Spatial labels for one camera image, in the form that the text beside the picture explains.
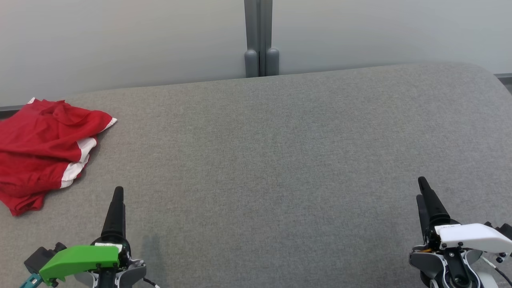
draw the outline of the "gray upholstered surface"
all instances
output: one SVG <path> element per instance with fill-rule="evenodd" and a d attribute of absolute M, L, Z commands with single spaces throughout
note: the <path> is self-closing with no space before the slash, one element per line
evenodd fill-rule
<path fill-rule="evenodd" d="M 420 175 L 454 218 L 512 222 L 512 97 L 473 65 L 122 89 L 69 102 L 119 122 L 100 136 L 84 177 L 42 211 L 13 218 L 0 208 L 2 287 L 20 285 L 23 260 L 40 245 L 96 238 L 116 185 L 125 187 L 134 256 L 162 288 L 422 287 L 408 264 L 421 239 Z"/>

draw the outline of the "white trim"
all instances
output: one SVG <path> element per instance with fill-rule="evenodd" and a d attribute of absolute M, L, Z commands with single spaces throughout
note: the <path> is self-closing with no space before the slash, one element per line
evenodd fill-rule
<path fill-rule="evenodd" d="M 441 230 L 442 228 L 448 228 L 448 227 L 453 227 L 453 226 L 460 226 L 460 224 L 440 225 L 440 226 L 435 226 L 434 229 L 436 230 L 436 234 L 439 235 L 439 230 Z"/>
<path fill-rule="evenodd" d="M 114 125 L 115 123 L 117 122 L 117 119 L 112 117 L 112 120 L 110 120 L 110 122 L 106 125 L 105 129 L 101 130 L 101 132 L 105 131 L 107 128 L 109 128 L 110 126 Z"/>
<path fill-rule="evenodd" d="M 96 145 L 98 144 L 98 142 L 96 142 L 96 139 L 90 137 L 78 140 L 76 143 L 78 144 L 78 148 L 80 148 L 80 151 L 82 153 L 82 155 L 80 156 L 80 160 L 78 162 L 84 162 L 86 157 L 89 155 L 91 149 L 96 147 Z"/>
<path fill-rule="evenodd" d="M 61 188 L 65 188 L 73 184 L 73 180 L 76 179 L 78 174 L 82 172 L 82 169 L 86 166 L 89 161 L 89 155 L 87 155 L 83 162 L 71 162 L 68 164 L 64 173 L 62 174 Z"/>
<path fill-rule="evenodd" d="M 94 243 L 94 246 L 114 246 L 114 247 L 117 247 L 117 250 L 119 250 L 119 253 L 121 253 L 121 251 L 123 250 L 123 245 L 122 244 L 96 242 L 96 243 Z"/>

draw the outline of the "gray wall trim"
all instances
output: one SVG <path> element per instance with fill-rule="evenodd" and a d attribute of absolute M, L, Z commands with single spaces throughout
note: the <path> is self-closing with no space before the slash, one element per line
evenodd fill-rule
<path fill-rule="evenodd" d="M 512 73 L 494 74 L 494 76 L 496 76 L 498 78 L 509 78 L 509 77 L 512 77 Z"/>
<path fill-rule="evenodd" d="M 246 77 L 278 75 L 279 51 L 277 49 L 271 51 L 272 0 L 244 0 L 244 5 L 247 35 L 247 51 L 244 55 Z"/>
<path fill-rule="evenodd" d="M 21 109 L 23 105 L 16 105 L 16 106 L 3 106 L 0 107 L 0 112 L 8 112 L 8 111 L 18 111 Z"/>
<path fill-rule="evenodd" d="M 260 50 L 260 34 L 258 27 L 258 1 L 244 0 L 244 6 L 245 34 L 247 37 L 247 51 L 244 54 L 245 77 L 258 77 L 260 75 L 258 60 L 258 51 Z"/>

